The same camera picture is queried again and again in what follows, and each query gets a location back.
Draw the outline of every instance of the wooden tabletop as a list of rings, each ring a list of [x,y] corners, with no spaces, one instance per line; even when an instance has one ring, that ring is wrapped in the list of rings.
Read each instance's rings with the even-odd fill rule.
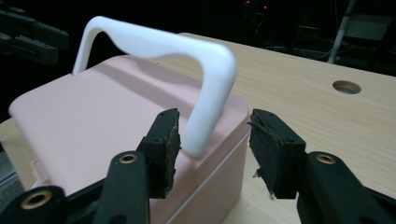
[[[305,140],[306,152],[336,155],[364,186],[396,198],[396,77],[182,35],[219,42],[234,53],[238,74],[233,93],[247,102],[250,111],[259,108],[275,113]],[[202,79],[201,67],[193,59],[156,62]],[[356,93],[340,92],[334,85]],[[0,125],[6,150],[26,148],[22,140],[15,142],[18,134],[12,119]],[[31,152],[12,151],[10,157],[17,166],[20,163],[15,160],[34,157]],[[300,223],[296,200],[271,200],[262,179],[253,178],[258,168],[248,148],[241,198],[223,223]],[[16,167],[28,187],[32,179],[24,169]]]

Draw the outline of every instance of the dark background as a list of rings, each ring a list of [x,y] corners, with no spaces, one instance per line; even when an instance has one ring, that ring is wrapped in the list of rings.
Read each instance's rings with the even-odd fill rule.
[[[394,0],[360,0],[356,10],[369,14],[394,13]],[[87,22],[94,16],[106,16],[173,33],[189,32],[206,35],[257,48],[273,49],[299,55],[295,50],[306,49],[326,52],[335,39],[335,22],[341,23],[347,0],[99,0],[53,1],[8,0],[13,7],[26,11],[27,16],[69,34],[68,50],[59,51],[58,63],[44,65],[15,56],[0,54],[0,122],[9,118],[8,106],[19,95],[72,71],[79,41]],[[302,26],[314,27],[307,34]],[[364,52],[378,43],[349,40]],[[350,57],[362,55],[350,50]],[[109,57],[122,54],[108,37],[96,37],[89,66]],[[358,67],[356,64],[345,66]],[[376,71],[386,75],[395,73],[394,66]]]

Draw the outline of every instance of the pink box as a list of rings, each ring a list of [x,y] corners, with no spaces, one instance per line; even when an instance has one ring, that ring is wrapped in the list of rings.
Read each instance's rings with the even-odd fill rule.
[[[85,70],[102,31],[127,55]],[[175,54],[196,59],[204,82],[148,60]],[[222,45],[96,17],[73,72],[26,92],[9,113],[37,155],[37,185],[69,195],[104,178],[111,159],[135,150],[158,113],[177,108],[174,187],[166,199],[150,199],[151,223],[219,223],[239,198],[249,137],[248,106],[230,94],[235,76]]]

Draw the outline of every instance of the cable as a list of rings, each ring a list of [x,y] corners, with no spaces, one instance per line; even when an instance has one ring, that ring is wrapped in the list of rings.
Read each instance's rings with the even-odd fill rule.
[[[334,13],[335,13],[335,30],[338,31],[338,9],[337,9],[337,0],[334,0]]]
[[[362,40],[359,44],[354,45],[354,46],[351,46],[349,49],[344,49],[344,50],[338,51],[338,53],[340,54],[340,53],[347,52],[347,51],[349,51],[349,50],[351,50],[351,49],[355,49],[356,47],[362,45],[364,42],[366,42],[366,40]]]
[[[311,49],[308,49],[308,50],[311,51],[311,52],[324,53],[324,52],[320,52],[320,51],[316,51],[316,50],[311,50]],[[303,55],[305,56],[305,58],[307,58],[307,59],[312,59],[312,60],[324,58],[324,57],[326,57],[326,55],[328,55],[328,54],[330,54],[330,52],[332,52],[332,50],[330,49],[329,51],[327,51],[327,52],[324,53],[323,55],[320,55],[320,56],[315,57],[315,58],[309,58],[309,57],[306,56],[306,54],[305,54],[306,49],[301,49],[301,51],[302,51]]]
[[[338,53],[338,49],[339,49],[341,42],[344,38],[345,30],[347,29],[347,26],[349,25],[351,12],[355,6],[356,1],[357,0],[350,0],[349,4],[347,6],[346,12],[344,14],[344,18],[341,21],[339,30],[337,31],[337,36],[335,37],[334,45],[332,46],[332,50],[331,50],[331,55],[330,55],[327,63],[334,63],[335,57],[337,56],[337,53]]]
[[[257,15],[261,15],[262,16],[262,21],[257,25],[256,31],[254,32],[255,35],[259,32],[259,27],[262,25],[262,22],[264,21],[264,15],[263,14],[258,12]]]

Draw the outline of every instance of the white handle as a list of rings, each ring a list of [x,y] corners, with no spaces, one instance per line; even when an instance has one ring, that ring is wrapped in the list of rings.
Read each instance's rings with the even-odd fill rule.
[[[195,157],[202,156],[235,82],[236,62],[232,52],[221,44],[99,16],[85,27],[72,74],[86,69],[92,42],[100,32],[105,32],[120,50],[136,57],[155,59],[181,54],[200,63],[203,85],[180,138],[185,151]]]

